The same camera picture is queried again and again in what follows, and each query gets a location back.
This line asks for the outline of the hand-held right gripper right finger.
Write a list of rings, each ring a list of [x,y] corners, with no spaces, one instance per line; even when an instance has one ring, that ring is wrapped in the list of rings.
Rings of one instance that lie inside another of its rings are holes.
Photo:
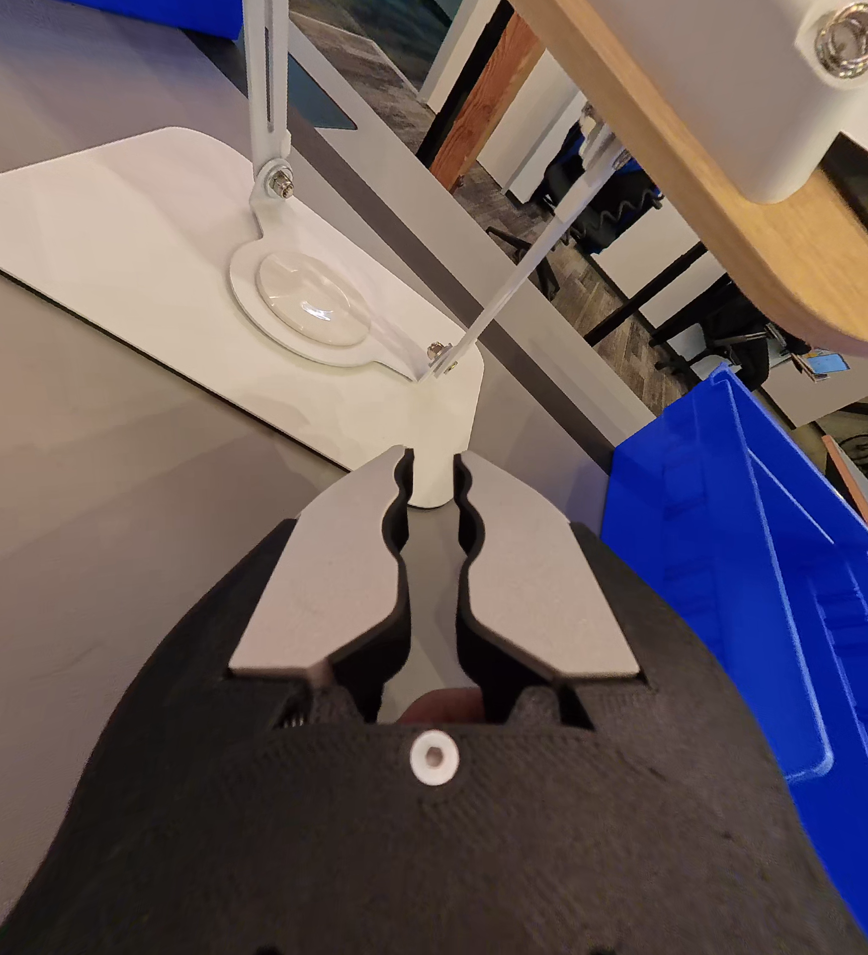
[[[464,551],[456,647],[488,724],[595,724],[642,697],[642,669],[575,528],[547,497],[465,451],[454,459]]]

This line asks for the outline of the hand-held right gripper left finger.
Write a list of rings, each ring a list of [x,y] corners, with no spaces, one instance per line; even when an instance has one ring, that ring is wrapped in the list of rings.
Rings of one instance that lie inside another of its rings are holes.
[[[228,669],[243,678],[342,686],[370,723],[407,661],[412,450],[393,446],[297,516]]]

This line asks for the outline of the blue plastic bin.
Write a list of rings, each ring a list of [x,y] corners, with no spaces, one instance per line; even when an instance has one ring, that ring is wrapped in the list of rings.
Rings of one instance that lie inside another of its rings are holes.
[[[868,527],[727,367],[614,451],[601,538],[712,651],[868,936]]]
[[[243,24],[241,1],[72,1],[181,30],[236,40]]]

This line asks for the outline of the grey desk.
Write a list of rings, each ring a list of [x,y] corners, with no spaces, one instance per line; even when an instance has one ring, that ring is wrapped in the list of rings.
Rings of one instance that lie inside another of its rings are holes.
[[[297,61],[354,130],[295,131],[300,196],[460,319],[512,269],[293,12]],[[247,101],[178,30],[0,2],[0,173],[164,126],[245,156]],[[609,448],[654,416],[542,296],[482,338],[471,447],[600,526]],[[0,922],[159,642],[339,468],[0,276]],[[454,651],[457,509],[412,509],[413,645],[393,722],[467,681]]]

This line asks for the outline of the wooden top office desk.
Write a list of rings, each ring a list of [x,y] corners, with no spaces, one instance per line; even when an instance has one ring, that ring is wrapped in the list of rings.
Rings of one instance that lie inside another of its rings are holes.
[[[671,283],[679,279],[681,275],[688,271],[706,253],[707,248],[703,242],[696,242],[665,269],[661,270],[637,293],[633,294],[625,303],[619,305],[618,308],[587,332],[584,335],[584,341],[591,347],[602,342],[619,329],[629,318],[637,314],[644,304],[650,302]]]

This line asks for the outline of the white stand with wooden board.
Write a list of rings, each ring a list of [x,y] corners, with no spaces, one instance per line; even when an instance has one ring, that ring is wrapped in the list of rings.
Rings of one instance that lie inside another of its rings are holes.
[[[595,2],[519,8],[620,146],[759,308],[868,354],[868,233],[804,167],[765,203],[688,95],[665,94]],[[414,452],[410,503],[452,494],[484,362],[473,331],[230,146],[167,127],[0,174],[0,272],[349,471]]]

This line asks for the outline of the wooden post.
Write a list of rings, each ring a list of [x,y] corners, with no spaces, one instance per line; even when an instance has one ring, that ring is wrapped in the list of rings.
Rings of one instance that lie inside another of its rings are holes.
[[[510,2],[500,2],[417,150],[455,192],[545,52]]]

